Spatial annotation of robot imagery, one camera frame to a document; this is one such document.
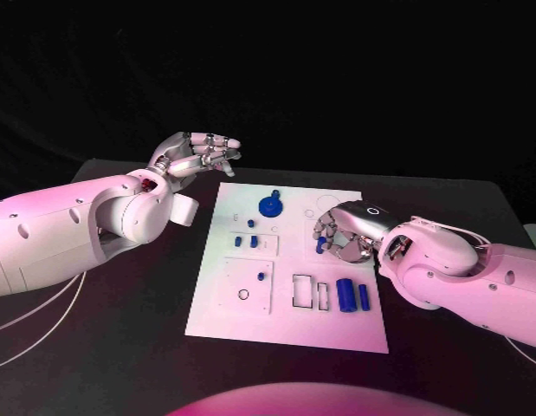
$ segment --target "white mat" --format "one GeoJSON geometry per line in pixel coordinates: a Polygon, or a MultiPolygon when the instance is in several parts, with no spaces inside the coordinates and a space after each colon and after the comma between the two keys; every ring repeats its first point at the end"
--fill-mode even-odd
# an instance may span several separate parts
{"type": "Polygon", "coordinates": [[[347,264],[316,253],[316,220],[340,202],[362,199],[352,191],[221,184],[196,282],[186,335],[388,353],[373,263],[347,264]],[[284,211],[258,213],[260,200],[278,189],[284,211]],[[248,220],[255,227],[248,227],[248,220]],[[251,249],[249,237],[258,236],[251,249]],[[235,247],[235,237],[242,238],[235,247]],[[313,308],[293,306],[293,275],[310,275],[313,308]],[[336,280],[366,284],[369,311],[339,309],[336,280]],[[329,310],[319,310],[317,283],[327,283],[329,310]]]}

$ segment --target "black curtain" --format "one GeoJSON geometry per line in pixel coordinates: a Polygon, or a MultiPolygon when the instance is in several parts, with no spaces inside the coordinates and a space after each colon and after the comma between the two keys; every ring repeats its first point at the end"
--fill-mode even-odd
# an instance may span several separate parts
{"type": "Polygon", "coordinates": [[[388,6],[0,2],[0,198],[185,130],[242,141],[235,166],[491,180],[536,222],[536,29],[488,2],[388,6]]]}

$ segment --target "table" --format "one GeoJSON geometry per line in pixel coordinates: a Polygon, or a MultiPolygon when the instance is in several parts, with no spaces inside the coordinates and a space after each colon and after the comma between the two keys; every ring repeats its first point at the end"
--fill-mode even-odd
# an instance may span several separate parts
{"type": "MultiPolygon", "coordinates": [[[[75,181],[127,173],[133,162],[93,159],[75,181]]],[[[533,248],[499,187],[483,181],[237,169],[208,172],[183,190],[199,201],[193,226],[94,269],[71,314],[49,338],[0,368],[0,413],[160,415],[238,387],[330,382],[406,394],[468,414],[536,414],[536,366],[500,335],[447,310],[427,311],[378,276],[389,354],[183,335],[221,182],[360,191],[401,219],[465,228],[497,243],[533,248]]],[[[0,324],[58,291],[0,298],[0,324]]],[[[55,323],[70,294],[0,333],[0,361],[55,323]]],[[[536,348],[523,347],[536,358],[536,348]]]]}

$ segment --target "robotic hand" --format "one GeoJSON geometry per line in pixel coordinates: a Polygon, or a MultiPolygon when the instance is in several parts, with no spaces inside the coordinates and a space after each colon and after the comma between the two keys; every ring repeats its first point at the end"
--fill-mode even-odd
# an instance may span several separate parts
{"type": "Polygon", "coordinates": [[[206,133],[176,133],[146,169],[0,201],[0,296],[49,286],[150,243],[167,221],[189,226],[198,203],[177,194],[195,174],[234,176],[239,142],[206,133]]]}
{"type": "Polygon", "coordinates": [[[378,252],[379,272],[424,309],[447,308],[478,327],[536,347],[536,250],[490,242],[421,217],[402,223],[363,201],[339,204],[317,220],[314,239],[349,263],[378,252]],[[477,244],[452,231],[470,236],[477,244]],[[349,244],[333,244],[340,232],[349,244]]]}

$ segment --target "white robotic arm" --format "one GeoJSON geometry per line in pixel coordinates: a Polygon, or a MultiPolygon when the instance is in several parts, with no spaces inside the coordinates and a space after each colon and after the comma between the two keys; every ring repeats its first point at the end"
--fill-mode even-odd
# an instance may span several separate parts
{"type": "Polygon", "coordinates": [[[342,203],[319,219],[314,238],[346,262],[378,251],[380,274],[424,309],[447,308],[478,327],[536,347],[536,250],[490,242],[414,217],[401,223],[376,205],[342,203]],[[471,236],[471,245],[452,231],[471,236]],[[349,244],[333,244],[336,232],[349,244]]]}
{"type": "Polygon", "coordinates": [[[239,142],[177,133],[146,169],[28,192],[0,201],[0,296],[62,282],[162,234],[189,226],[198,203],[177,194],[198,172],[234,175],[239,142]]]}

